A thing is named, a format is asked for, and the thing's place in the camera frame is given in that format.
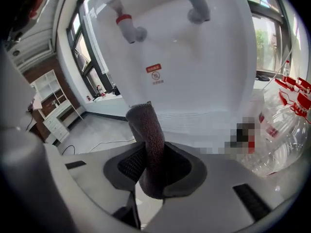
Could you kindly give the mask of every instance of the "gray floor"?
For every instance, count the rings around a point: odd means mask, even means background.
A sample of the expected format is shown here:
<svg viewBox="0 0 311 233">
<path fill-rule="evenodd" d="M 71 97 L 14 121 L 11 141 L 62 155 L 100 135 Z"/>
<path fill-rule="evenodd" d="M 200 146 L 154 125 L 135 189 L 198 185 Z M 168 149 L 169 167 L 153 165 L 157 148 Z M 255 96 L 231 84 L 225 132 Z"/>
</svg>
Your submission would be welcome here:
<svg viewBox="0 0 311 233">
<path fill-rule="evenodd" d="M 58 147 L 62 153 L 69 145 L 74 145 L 75 154 L 88 153 L 93 147 L 103 143 L 92 150 L 101 151 L 120 147 L 134 143 L 133 134 L 128 126 L 128 122 L 109 119 L 102 116 L 87 115 L 84 120 L 80 120 L 70 130 L 69 136 Z M 73 154 L 73 147 L 69 147 L 64 155 Z"/>
<path fill-rule="evenodd" d="M 134 137 L 128 122 L 87 115 L 84 121 L 79 121 L 72 127 L 70 135 L 58 146 L 58 150 L 62 153 L 66 147 L 74 145 L 75 154 L 88 153 L 101 142 L 128 141 L 131 139 Z M 92 152 L 112 149 L 134 142 L 135 140 L 100 144 Z M 69 147 L 64 153 L 64 155 L 70 154 L 73 154 L 73 147 Z M 136 184 L 135 190 L 139 218 L 141 224 L 145 226 L 160 210 L 163 201 L 145 195 L 139 183 Z"/>
</svg>

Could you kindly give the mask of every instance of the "white cabinet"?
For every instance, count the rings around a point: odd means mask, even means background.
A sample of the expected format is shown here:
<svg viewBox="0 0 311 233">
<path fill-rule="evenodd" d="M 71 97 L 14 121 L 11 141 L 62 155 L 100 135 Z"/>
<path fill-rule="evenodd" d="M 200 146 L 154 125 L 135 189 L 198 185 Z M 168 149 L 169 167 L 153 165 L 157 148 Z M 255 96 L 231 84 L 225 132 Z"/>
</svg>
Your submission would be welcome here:
<svg viewBox="0 0 311 233">
<path fill-rule="evenodd" d="M 73 106 L 62 90 L 54 70 L 42 75 L 30 85 L 34 87 L 39 94 L 42 106 L 44 106 L 44 101 L 46 100 L 45 103 L 48 103 L 51 108 L 50 97 L 53 96 L 52 104 L 54 104 L 54 109 L 52 111 L 45 111 L 45 115 L 43 111 L 39 111 L 44 118 L 43 124 L 45 127 L 56 137 L 57 140 L 63 142 L 65 138 L 69 136 L 69 131 L 59 118 Z"/>
</svg>

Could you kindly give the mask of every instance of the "cable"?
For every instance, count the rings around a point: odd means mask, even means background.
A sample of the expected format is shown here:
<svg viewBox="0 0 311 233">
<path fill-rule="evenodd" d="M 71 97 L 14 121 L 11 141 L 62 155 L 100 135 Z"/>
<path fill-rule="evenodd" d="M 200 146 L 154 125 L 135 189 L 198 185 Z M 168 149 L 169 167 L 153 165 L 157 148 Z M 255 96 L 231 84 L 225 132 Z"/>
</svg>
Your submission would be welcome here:
<svg viewBox="0 0 311 233">
<path fill-rule="evenodd" d="M 99 146 L 100 144 L 102 144 L 102 143 L 112 143 L 112 142 L 130 142 L 130 141 L 133 141 L 133 140 L 135 140 L 134 138 L 133 139 L 131 139 L 131 140 L 127 140 L 127 141 L 111 141 L 111 142 L 100 142 L 99 144 L 97 144 L 95 147 L 93 147 L 90 151 L 89 151 L 89 153 L 91 153 L 91 151 L 94 149 L 94 148 L 96 148 L 97 146 Z"/>
<path fill-rule="evenodd" d="M 66 149 L 73 146 L 73 154 L 76 154 L 76 149 L 74 147 L 74 145 L 69 145 L 68 147 L 65 148 L 64 152 L 62 153 L 62 155 L 65 153 Z"/>
<path fill-rule="evenodd" d="M 285 61 L 283 62 L 283 64 L 281 65 L 281 67 L 280 67 L 280 69 L 276 72 L 276 74 L 274 75 L 274 77 L 268 82 L 268 84 L 261 90 L 261 91 L 263 91 L 271 82 L 272 82 L 272 80 L 274 80 L 275 78 L 276 78 L 276 76 L 277 76 L 277 74 L 278 74 L 278 72 L 280 72 L 281 71 L 281 69 L 283 68 L 283 66 L 284 66 L 284 64 L 286 63 L 286 61 L 287 61 L 287 59 L 288 59 L 288 57 L 291 55 L 291 53 L 292 53 L 292 51 L 293 51 L 293 49 L 294 49 L 294 46 L 295 46 L 295 44 L 296 44 L 296 41 L 297 41 L 297 36 L 298 36 L 298 26 L 299 26 L 299 22 L 298 22 L 298 20 L 297 20 L 297 28 L 296 28 L 296 33 L 295 33 L 295 36 L 296 36 L 296 38 L 295 38 L 295 42 L 294 42 L 294 44 L 292 44 L 292 49 L 291 49 L 291 51 L 289 52 L 289 54 L 287 55 L 287 57 L 286 57 L 286 59 L 285 59 Z"/>
<path fill-rule="evenodd" d="M 31 121 L 30 121 L 30 123 L 28 124 L 28 126 L 27 126 L 27 128 L 26 128 L 26 130 L 25 131 L 27 131 L 28 130 L 28 127 L 31 125 L 31 123 L 33 122 L 33 114 L 30 114 L 31 115 Z"/>
</svg>

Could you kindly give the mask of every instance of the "red bottle cap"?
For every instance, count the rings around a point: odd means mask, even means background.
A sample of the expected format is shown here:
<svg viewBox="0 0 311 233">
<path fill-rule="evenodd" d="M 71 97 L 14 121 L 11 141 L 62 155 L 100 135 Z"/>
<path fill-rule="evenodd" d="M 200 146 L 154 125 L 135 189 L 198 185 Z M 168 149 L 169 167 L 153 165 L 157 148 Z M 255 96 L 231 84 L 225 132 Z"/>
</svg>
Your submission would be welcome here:
<svg viewBox="0 0 311 233">
<path fill-rule="evenodd" d="M 122 16 L 119 16 L 116 20 L 116 23 L 119 24 L 119 22 L 121 22 L 122 20 L 124 19 L 132 19 L 132 16 L 131 15 L 128 15 L 128 14 L 124 14 Z"/>
<path fill-rule="evenodd" d="M 297 101 L 304 107 L 306 110 L 310 109 L 311 100 L 307 98 L 307 96 L 303 95 L 302 93 L 298 94 Z"/>
</svg>

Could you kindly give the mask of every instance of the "floor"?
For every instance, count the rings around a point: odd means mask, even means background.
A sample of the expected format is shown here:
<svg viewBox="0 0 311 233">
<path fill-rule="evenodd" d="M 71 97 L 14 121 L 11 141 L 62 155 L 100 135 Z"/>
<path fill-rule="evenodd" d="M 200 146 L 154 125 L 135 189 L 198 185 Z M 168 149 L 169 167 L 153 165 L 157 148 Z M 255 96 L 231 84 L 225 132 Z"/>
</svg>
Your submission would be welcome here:
<svg viewBox="0 0 311 233">
<path fill-rule="evenodd" d="M 72 127 L 69 136 L 57 147 L 59 152 L 63 153 L 65 148 L 73 145 L 75 154 L 79 154 L 88 153 L 92 148 L 94 148 L 92 152 L 101 151 L 134 142 L 136 141 L 128 122 L 89 114 L 83 121 L 80 120 Z M 69 147 L 64 153 L 64 155 L 70 154 L 73 154 L 73 147 Z"/>
<path fill-rule="evenodd" d="M 62 153 L 69 145 L 74 145 L 75 154 L 102 151 L 134 143 L 134 137 L 128 122 L 109 119 L 101 116 L 87 115 L 70 131 L 69 137 L 58 146 Z M 64 155 L 73 154 L 73 147 L 69 147 Z M 311 153 L 306 153 L 289 168 L 267 177 L 267 181 L 285 199 L 298 193 L 303 185 L 311 162 Z M 162 200 L 155 200 L 146 196 L 139 183 L 136 185 L 136 204 L 138 214 L 144 228 L 162 206 Z"/>
<path fill-rule="evenodd" d="M 136 141 L 128 122 L 88 114 L 83 121 L 80 120 L 72 127 L 70 135 L 57 147 L 62 153 L 65 148 L 74 145 L 75 154 L 79 154 L 88 153 L 95 146 L 97 147 L 92 152 L 112 149 L 134 142 Z M 71 154 L 73 154 L 73 147 L 69 147 L 64 153 L 64 155 Z M 138 214 L 143 229 L 160 210 L 163 201 L 145 195 L 139 183 L 136 184 L 135 190 Z"/>
</svg>

